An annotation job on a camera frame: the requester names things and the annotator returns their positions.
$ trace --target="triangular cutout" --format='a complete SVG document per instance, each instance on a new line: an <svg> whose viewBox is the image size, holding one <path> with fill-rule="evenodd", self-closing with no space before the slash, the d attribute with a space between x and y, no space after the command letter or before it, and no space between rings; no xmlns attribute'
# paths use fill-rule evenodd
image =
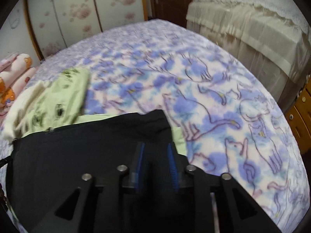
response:
<svg viewBox="0 0 311 233"><path fill-rule="evenodd" d="M77 188L67 200L56 210L55 216L65 220L72 220L76 209L76 205L80 195L80 188Z"/></svg>
<svg viewBox="0 0 311 233"><path fill-rule="evenodd" d="M250 218L257 214L257 211L249 203L249 201L240 193L236 188L232 189L236 205L238 208L238 214L242 220Z"/></svg>

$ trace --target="green cloth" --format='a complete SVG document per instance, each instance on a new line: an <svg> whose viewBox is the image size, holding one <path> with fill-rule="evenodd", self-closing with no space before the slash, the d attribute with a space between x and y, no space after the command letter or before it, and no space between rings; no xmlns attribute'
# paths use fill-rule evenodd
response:
<svg viewBox="0 0 311 233"><path fill-rule="evenodd" d="M89 80L84 68L69 68L48 87L27 114L24 136L73 124L80 114Z"/></svg>

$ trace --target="blue flower pattern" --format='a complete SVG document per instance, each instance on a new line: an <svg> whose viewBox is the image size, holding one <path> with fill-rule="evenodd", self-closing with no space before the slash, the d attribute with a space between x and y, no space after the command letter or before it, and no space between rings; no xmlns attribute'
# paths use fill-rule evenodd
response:
<svg viewBox="0 0 311 233"><path fill-rule="evenodd" d="M47 58L27 86L73 66L91 73L85 114L163 109L182 128L191 164L232 174L283 233L303 218L309 185L288 123L262 84L211 41L162 20L115 28ZM0 158L11 151L0 131Z"/></svg>

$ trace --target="white wall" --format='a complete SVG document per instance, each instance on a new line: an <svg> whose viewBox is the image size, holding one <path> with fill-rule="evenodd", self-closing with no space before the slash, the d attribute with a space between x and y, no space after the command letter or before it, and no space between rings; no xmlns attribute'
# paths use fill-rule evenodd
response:
<svg viewBox="0 0 311 233"><path fill-rule="evenodd" d="M39 65L40 60L32 45L24 18L23 0L18 1L0 29L0 59L15 51L29 54L33 65Z"/></svg>

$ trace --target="floral wardrobe door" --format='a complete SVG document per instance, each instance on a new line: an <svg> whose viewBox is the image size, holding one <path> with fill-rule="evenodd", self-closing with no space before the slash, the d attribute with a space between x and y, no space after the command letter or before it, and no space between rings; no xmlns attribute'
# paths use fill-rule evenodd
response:
<svg viewBox="0 0 311 233"><path fill-rule="evenodd" d="M28 11L43 57L46 58L66 48L52 0L28 0Z"/></svg>
<svg viewBox="0 0 311 233"><path fill-rule="evenodd" d="M96 0L103 30L144 21L142 0Z"/></svg>

